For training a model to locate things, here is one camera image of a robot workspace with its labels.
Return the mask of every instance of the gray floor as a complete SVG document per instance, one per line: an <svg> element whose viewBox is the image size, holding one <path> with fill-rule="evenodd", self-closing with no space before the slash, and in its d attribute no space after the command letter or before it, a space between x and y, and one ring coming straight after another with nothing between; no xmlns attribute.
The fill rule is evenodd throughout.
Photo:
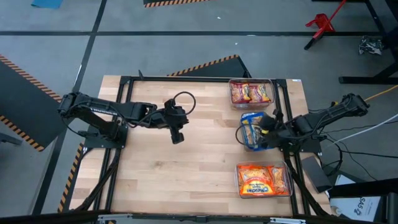
<svg viewBox="0 0 398 224"><path fill-rule="evenodd" d="M64 0L58 10L30 6L31 0L0 1L0 30L91 30L100 0ZM387 30L397 22L384 1L372 1ZM336 3L311 0L217 0L145 9L141 1L108 1L99 30L249 30L308 31L304 24L317 13L331 14ZM364 4L347 4L333 21L339 31L376 31ZM49 88L62 95L68 93L78 73L88 37L0 36L0 54L31 73ZM308 106L327 107L347 93L363 97L389 86L340 85L341 75L374 75L388 66L392 55L358 55L359 37L324 37L310 51L303 46L308 37L97 37L81 86L83 93L95 96L103 75L165 75L227 55L239 54L254 77L302 79ZM398 104L391 92L370 101L369 114L346 118L325 130L376 124L396 114ZM74 129L85 124L72 123ZM373 152L398 156L396 124L385 125L345 141L350 151ZM5 125L0 131L13 135ZM341 138L355 133L333 133ZM67 133L55 169L44 212L56 212L65 181L82 139ZM324 144L323 162L337 160L334 147ZM31 212L51 146L38 153L26 143L21 147L1 144L0 150L0 217ZM396 161L361 155L354 156L377 179L397 177ZM343 171L360 179L371 180L348 155Z"/></svg>

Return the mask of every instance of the red stand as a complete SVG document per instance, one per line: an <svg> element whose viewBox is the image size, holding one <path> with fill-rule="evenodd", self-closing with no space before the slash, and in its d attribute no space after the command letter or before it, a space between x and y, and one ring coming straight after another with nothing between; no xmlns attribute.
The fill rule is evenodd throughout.
<svg viewBox="0 0 398 224"><path fill-rule="evenodd" d="M304 47L304 50L308 50L316 40L322 38L322 35L324 32L336 32L335 28L333 28L332 24L330 23L331 20L334 18L334 16L337 14L337 12L343 7L343 5L346 3L347 0L342 0L340 5L337 7L336 11L331 15L330 19L328 19L328 16L324 13L322 14L317 14L315 16L315 19L308 24L306 24L306 27L311 26L312 24L316 23L317 26L319 27L318 32L315 33L315 35L312 37L310 42Z"/></svg>

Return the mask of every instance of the orange and black striped tape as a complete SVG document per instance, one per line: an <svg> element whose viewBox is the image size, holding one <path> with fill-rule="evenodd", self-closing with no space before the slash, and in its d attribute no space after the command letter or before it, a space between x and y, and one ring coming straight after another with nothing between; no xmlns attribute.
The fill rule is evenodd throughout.
<svg viewBox="0 0 398 224"><path fill-rule="evenodd" d="M144 4L145 7L156 7L156 6L171 6L176 4L186 4L186 3L194 3L194 2L203 2L210 0L170 0L170 1L159 1Z"/></svg>
<svg viewBox="0 0 398 224"><path fill-rule="evenodd" d="M63 207L65 205L65 201L67 200L68 194L71 191L70 186L72 184L72 180L73 180L74 176L77 175L76 169L79 164L79 160L83 155L83 146L84 146L84 144L81 142L79 144L79 147L77 148L75 160L73 161L72 168L70 169L67 184L65 185L65 190L62 192L62 198L60 201L60 205L58 206L58 209L57 209L58 213L63 212Z"/></svg>
<svg viewBox="0 0 398 224"><path fill-rule="evenodd" d="M43 151L44 147L38 144L35 140L29 137L25 132L19 129L15 124L9 121L5 116L0 115L0 121L2 121L8 128L17 133L23 140L28 142L33 148L37 149L39 152Z"/></svg>
<svg viewBox="0 0 398 224"><path fill-rule="evenodd" d="M168 74L167 76L174 77L174 76L177 76L177 75L182 75L184 73L188 73L188 72L197 70L199 68L204 68L204 67L207 67L207 66L210 66L210 65L214 65L214 64L217 64L217 63L220 63L220 62L224 62L225 60L229 60L229 59L232 59L232 58L238 58L238 57L239 57L239 55L231 55L231 56L228 56L228 57L225 57L225 58L220 58L218 60L214 60L214 61L211 61L211 62L204 63L203 65L197 65L195 67L190 67L190 68L181 70L179 72L173 72L172 74Z"/></svg>
<svg viewBox="0 0 398 224"><path fill-rule="evenodd" d="M35 85L37 88L41 89L43 92L48 94L51 98L55 99L57 102L61 102L62 97L56 94L54 91L51 89L47 88L43 83L35 79L32 75L29 75L29 73L25 72L23 69L19 68L17 65L12 63L10 60L8 60L6 57L2 56L0 54L0 62L6 64L8 67L14 69L15 72L20 74L22 77L24 77L26 80L30 81L31 84Z"/></svg>
<svg viewBox="0 0 398 224"><path fill-rule="evenodd" d="M50 90L47 88L45 85L43 85L41 82L37 81L34 77L29 75L27 72L19 68L17 65L12 63L10 60L8 60L6 57L2 56L0 54L0 62L4 63L8 67L12 68L15 72L17 72L20 76L24 77L26 80L30 81L31 84L35 85L37 88L41 89L43 92L48 94L51 98L53 98L57 102L61 102L62 97L56 94L54 91ZM3 115L0 115L1 121L8 126L11 130L13 130L15 133L17 133L23 140L27 141L32 147L37 149L39 152L43 151L44 147L41 146L39 143L37 143L35 140L33 140L31 137L29 137L25 132L23 132L21 129L19 129L15 124L13 124L11 121L9 121L6 117Z"/></svg>

